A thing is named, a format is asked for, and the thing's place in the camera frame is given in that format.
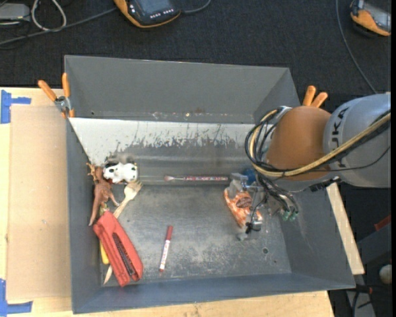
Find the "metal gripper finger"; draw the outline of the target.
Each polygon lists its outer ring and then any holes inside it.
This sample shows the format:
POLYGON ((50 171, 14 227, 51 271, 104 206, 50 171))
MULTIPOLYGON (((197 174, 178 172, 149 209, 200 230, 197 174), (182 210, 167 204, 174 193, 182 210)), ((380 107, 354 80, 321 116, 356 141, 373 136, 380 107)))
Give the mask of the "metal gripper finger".
POLYGON ((249 195, 248 177, 240 173, 231 173, 230 183, 226 188, 228 199, 234 199, 238 194, 249 195))
POLYGON ((236 235, 236 239, 240 242, 246 240, 255 240, 259 238, 262 221, 250 221, 245 224, 245 227, 236 235))

